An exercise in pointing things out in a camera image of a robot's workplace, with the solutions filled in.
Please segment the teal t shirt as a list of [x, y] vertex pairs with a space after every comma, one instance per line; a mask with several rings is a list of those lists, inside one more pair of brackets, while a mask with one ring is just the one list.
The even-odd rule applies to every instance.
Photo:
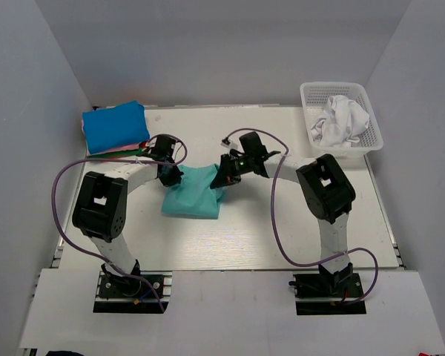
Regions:
[[211, 189], [219, 165], [189, 167], [180, 165], [181, 182], [168, 188], [161, 212], [167, 216], [217, 219], [225, 197], [224, 188]]

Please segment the white t shirt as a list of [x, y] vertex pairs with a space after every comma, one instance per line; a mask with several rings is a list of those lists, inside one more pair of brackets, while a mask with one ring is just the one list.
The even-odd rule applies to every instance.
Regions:
[[310, 132], [322, 148], [349, 148], [359, 145], [369, 122], [370, 115], [355, 100], [330, 96]]

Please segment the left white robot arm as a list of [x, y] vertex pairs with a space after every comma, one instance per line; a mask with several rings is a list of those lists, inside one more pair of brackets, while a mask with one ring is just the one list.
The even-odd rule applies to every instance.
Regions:
[[165, 187], [181, 183], [183, 172], [174, 160], [178, 143], [174, 136], [158, 135], [142, 152], [147, 163], [132, 162], [106, 173], [89, 171], [82, 179], [72, 223], [105, 259], [103, 271], [118, 276], [116, 287], [124, 295], [133, 296], [142, 287], [139, 262], [123, 236], [128, 195], [157, 179]]

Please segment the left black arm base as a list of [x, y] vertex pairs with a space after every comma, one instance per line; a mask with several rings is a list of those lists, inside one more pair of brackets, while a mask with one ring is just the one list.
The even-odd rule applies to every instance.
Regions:
[[[171, 272], [149, 272], [142, 275], [155, 289], [164, 309], [167, 309], [172, 286]], [[123, 289], [115, 278], [99, 273], [96, 296], [93, 303], [95, 314], [162, 314], [158, 300], [151, 289], [142, 282]]]

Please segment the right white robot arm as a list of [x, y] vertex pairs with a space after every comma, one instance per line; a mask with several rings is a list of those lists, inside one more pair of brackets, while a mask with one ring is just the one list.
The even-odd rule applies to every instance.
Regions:
[[283, 145], [284, 152], [268, 151], [259, 134], [257, 130], [242, 135], [241, 151], [229, 136], [222, 139], [228, 153], [220, 157], [220, 167], [210, 188], [236, 185], [241, 182], [242, 175], [249, 173], [271, 179], [271, 224], [274, 234], [278, 235], [274, 211], [277, 179], [299, 183], [319, 226], [320, 261], [314, 264], [321, 275], [321, 289], [328, 295], [338, 295], [353, 273], [348, 255], [347, 222], [355, 190], [331, 154], [324, 154], [305, 165], [289, 162], [286, 145]]

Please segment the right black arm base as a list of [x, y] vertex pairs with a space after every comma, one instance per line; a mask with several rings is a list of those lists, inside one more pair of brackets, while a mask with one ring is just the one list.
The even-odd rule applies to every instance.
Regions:
[[358, 273], [342, 282], [336, 291], [329, 291], [319, 274], [294, 274], [289, 287], [294, 291], [298, 316], [366, 314], [363, 300], [352, 303], [363, 295]]

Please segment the green folded t shirt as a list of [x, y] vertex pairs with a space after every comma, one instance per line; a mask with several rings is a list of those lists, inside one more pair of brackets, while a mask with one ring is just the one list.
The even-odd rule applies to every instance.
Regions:
[[124, 159], [131, 156], [137, 156], [138, 154], [141, 154], [144, 151], [143, 148], [138, 148], [133, 151], [118, 151], [114, 152], [112, 154], [98, 154], [95, 156], [87, 156], [88, 159], [97, 159], [97, 160], [104, 160], [104, 159]]

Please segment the red folded t shirt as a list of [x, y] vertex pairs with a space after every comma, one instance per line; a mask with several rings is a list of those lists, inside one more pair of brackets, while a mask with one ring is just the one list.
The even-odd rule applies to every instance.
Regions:
[[123, 159], [128, 158], [131, 156], [136, 156], [144, 151], [146, 148], [146, 141], [122, 146], [118, 148], [111, 148], [109, 150], [106, 150], [104, 152], [94, 154], [92, 155], [93, 158], [99, 158], [99, 159]]

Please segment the pink folded t shirt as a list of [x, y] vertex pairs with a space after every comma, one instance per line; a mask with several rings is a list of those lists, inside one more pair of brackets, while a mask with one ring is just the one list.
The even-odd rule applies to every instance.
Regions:
[[141, 145], [141, 143], [135, 143], [135, 144], [131, 144], [131, 145], [124, 145], [124, 146], [119, 146], [119, 147], [115, 147], [115, 148], [110, 148], [110, 149], [107, 149], [105, 151], [100, 151], [100, 152], [97, 152], [97, 153], [94, 153], [94, 154], [92, 154], [89, 151], [88, 147], [86, 147], [86, 155], [87, 156], [95, 156], [95, 155], [98, 155], [98, 154], [112, 154], [112, 153], [118, 152], [118, 151], [133, 151], [133, 150], [138, 149], [140, 147], [140, 145]]

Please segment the blue folded t shirt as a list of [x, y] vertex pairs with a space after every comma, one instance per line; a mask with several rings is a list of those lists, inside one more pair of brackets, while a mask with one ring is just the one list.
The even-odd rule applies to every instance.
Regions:
[[150, 139], [145, 108], [137, 101], [84, 112], [82, 132], [91, 155]]

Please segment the white plastic basket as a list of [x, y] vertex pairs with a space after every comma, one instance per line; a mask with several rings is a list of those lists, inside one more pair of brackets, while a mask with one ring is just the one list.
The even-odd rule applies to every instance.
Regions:
[[315, 154], [356, 158], [383, 147], [369, 97], [351, 82], [306, 82], [300, 98], [311, 149]]

